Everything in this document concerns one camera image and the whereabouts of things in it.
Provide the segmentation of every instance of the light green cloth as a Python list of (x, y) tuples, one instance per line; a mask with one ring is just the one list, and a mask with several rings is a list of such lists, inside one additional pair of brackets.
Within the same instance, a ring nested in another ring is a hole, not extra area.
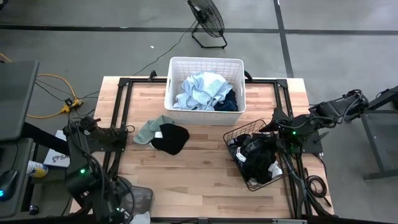
[(164, 115), (156, 120), (149, 120), (132, 140), (137, 144), (148, 144), (155, 137), (155, 132), (160, 131), (160, 125), (173, 123), (173, 119)]

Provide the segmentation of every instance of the concrete floor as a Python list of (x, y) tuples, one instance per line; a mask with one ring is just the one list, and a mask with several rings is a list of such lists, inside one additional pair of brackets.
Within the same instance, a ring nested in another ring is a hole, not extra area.
[[(278, 29), (273, 0), (214, 0), (226, 28), (262, 29), (226, 33), (224, 50), (204, 50), (186, 35), (181, 44), (141, 74), (156, 70), (166, 75), (173, 56), (240, 58), (254, 77), (287, 77), (290, 59), (294, 77), (304, 78), (310, 103), (331, 100), (360, 88), (373, 99), (376, 93), (398, 84), (398, 35), (373, 30), (398, 30), (398, 2), (390, 0), (280, 0), (285, 29), (370, 30), (371, 35), (285, 36), (289, 55), (282, 53), (284, 34)], [(69, 26), (188, 28), (194, 21), (185, 0), (12, 0), (0, 11), (0, 23)], [(77, 95), (99, 90), (105, 75), (131, 75), (168, 50), (181, 32), (65, 32), (0, 30), (0, 52), (15, 61), (38, 60), (40, 73), (67, 78)], [(208, 43), (220, 40), (199, 34)], [(64, 88), (58, 80), (43, 78)], [(60, 97), (67, 95), (53, 91)], [(95, 107), (87, 99), (81, 109)], [(29, 113), (52, 114), (61, 107), (35, 88)], [(55, 133), (66, 116), (30, 119)], [(398, 178), (363, 182), (364, 174), (377, 171), (368, 140), (359, 120), (330, 131), (323, 140), (328, 181), (335, 212), (344, 218), (397, 223)], [(62, 182), (51, 189), (62, 190)], [(40, 216), (60, 214), (67, 197), (53, 191), (37, 200)]]

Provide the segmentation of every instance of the black wire basket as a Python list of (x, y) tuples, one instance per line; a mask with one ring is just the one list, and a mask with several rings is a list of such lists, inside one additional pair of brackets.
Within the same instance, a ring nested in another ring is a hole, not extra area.
[[(259, 119), (257, 121), (253, 121), (253, 122), (251, 122), (249, 124), (241, 126), (240, 128), (236, 128), (236, 129), (224, 134), (224, 142), (225, 142), (226, 147), (227, 147), (227, 149), (228, 149), (229, 153), (231, 154), (231, 156), (232, 156), (234, 161), (236, 161), (236, 158), (234, 157), (234, 150), (231, 150), (231, 148), (228, 147), (228, 142), (230, 140), (232, 140), (232, 139), (236, 139), (238, 136), (240, 136), (242, 134), (250, 134), (250, 135), (252, 135), (254, 133), (260, 133), (259, 130), (261, 128), (265, 127), (265, 126), (266, 126), (266, 123), (263, 120)], [(275, 155), (276, 155), (276, 161), (278, 161), (278, 166), (279, 166), (279, 168), (282, 169), (282, 174), (272, 178), (270, 181), (266, 182), (265, 184), (256, 183), (256, 182), (252, 181), (251, 179), (248, 179), (248, 177), (245, 177), (243, 175), (243, 173), (242, 173), (242, 170), (241, 170), (240, 166), (237, 165), (239, 173), (241, 174), (243, 180), (246, 183), (246, 186), (248, 187), (248, 189), (250, 191), (259, 190), (259, 189), (261, 189), (261, 188), (263, 188), (263, 187), (265, 187), (265, 186), (267, 186), (269, 184), (274, 183), (277, 180), (280, 180), (281, 178), (283, 178), (283, 177), (285, 177), (285, 176), (287, 176), (289, 174), (289, 171), (286, 168), (286, 164), (285, 164), (286, 161), (284, 161), (283, 158), (281, 158), (279, 156), (278, 152)]]

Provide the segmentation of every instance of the white laundry basket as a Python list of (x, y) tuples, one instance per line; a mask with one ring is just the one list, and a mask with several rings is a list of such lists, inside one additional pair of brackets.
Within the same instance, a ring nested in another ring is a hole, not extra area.
[[(175, 110), (178, 86), (191, 75), (199, 72), (215, 72), (222, 75), (233, 86), (238, 103), (237, 112)], [(246, 110), (246, 90), (244, 88), (244, 66), (240, 59), (173, 57), (170, 60), (167, 76), (164, 107), (178, 124), (201, 124), (232, 126)]]

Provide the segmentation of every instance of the wooden tabletop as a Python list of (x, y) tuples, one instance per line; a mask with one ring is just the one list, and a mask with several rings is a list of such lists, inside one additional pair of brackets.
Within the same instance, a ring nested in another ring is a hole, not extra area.
[[(110, 126), (119, 78), (103, 79), (95, 111), (95, 118), (101, 118), (101, 127)], [(288, 78), (287, 81), (294, 115), (308, 113), (303, 79)], [(249, 191), (223, 141), (224, 133), (234, 128), (257, 119), (266, 123), (271, 120), (276, 107), (272, 85), (246, 84), (246, 111), (235, 126), (179, 124), (188, 130), (190, 139), (175, 156), (132, 141), (149, 119), (167, 115), (164, 95), (165, 83), (134, 84), (127, 125), (135, 126), (136, 131), (129, 134), (119, 169), (119, 175), (133, 185), (154, 191), (152, 217), (290, 218), (284, 181), (278, 180), (256, 192)], [(97, 152), (95, 156), (103, 160), (103, 153)], [(310, 175), (318, 175), (326, 182), (323, 165), (315, 156), (304, 154), (302, 160)], [(333, 208), (323, 200), (320, 203), (333, 213)]]

